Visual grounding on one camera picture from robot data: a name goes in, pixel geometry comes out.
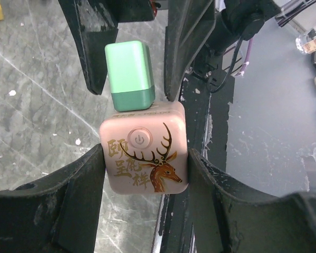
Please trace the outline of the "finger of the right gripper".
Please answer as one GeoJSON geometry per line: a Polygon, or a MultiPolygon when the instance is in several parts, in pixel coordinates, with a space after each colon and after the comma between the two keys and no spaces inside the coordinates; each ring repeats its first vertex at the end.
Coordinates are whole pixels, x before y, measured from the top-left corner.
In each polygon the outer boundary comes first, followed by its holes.
{"type": "Polygon", "coordinates": [[[105,46],[115,42],[118,22],[108,1],[58,2],[73,35],[86,87],[100,95],[107,76],[105,46]]]}

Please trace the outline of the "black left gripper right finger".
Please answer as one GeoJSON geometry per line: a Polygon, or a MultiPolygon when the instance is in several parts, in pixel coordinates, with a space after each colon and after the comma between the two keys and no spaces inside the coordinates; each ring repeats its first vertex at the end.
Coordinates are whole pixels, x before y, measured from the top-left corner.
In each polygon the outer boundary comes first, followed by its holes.
{"type": "Polygon", "coordinates": [[[190,209],[198,252],[316,252],[316,192],[251,188],[191,149],[190,209]]]}

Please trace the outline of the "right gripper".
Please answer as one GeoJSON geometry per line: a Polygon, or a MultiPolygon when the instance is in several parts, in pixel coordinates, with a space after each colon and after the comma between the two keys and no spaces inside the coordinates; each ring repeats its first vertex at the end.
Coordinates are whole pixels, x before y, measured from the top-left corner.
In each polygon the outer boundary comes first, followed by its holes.
{"type": "Polygon", "coordinates": [[[164,92],[177,97],[184,73],[191,67],[198,79],[210,80],[218,61],[234,42],[248,41],[264,23],[280,13],[274,1],[122,1],[120,22],[151,21],[149,7],[166,9],[164,92]]]}

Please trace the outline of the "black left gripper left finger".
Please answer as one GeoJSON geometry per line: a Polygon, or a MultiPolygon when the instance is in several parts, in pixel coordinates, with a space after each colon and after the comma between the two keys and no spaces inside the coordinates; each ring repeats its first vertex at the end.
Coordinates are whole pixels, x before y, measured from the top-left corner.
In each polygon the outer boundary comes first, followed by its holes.
{"type": "Polygon", "coordinates": [[[104,178],[97,144],[47,176],[0,191],[0,252],[93,252],[104,178]]]}

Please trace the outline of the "green plug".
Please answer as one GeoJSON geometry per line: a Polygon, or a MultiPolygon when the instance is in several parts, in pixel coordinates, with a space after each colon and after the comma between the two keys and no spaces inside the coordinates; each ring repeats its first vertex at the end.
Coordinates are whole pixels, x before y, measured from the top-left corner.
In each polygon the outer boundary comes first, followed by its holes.
{"type": "Polygon", "coordinates": [[[107,76],[116,111],[148,109],[155,100],[150,50],[141,41],[105,46],[107,76]]]}

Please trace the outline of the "pink cube socket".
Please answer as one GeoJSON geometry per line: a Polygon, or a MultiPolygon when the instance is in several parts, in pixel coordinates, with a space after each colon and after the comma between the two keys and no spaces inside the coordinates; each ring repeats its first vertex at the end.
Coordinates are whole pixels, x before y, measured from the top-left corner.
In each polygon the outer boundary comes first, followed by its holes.
{"type": "Polygon", "coordinates": [[[100,140],[111,189],[118,194],[178,194],[188,187],[185,109],[155,102],[103,121],[100,140]]]}

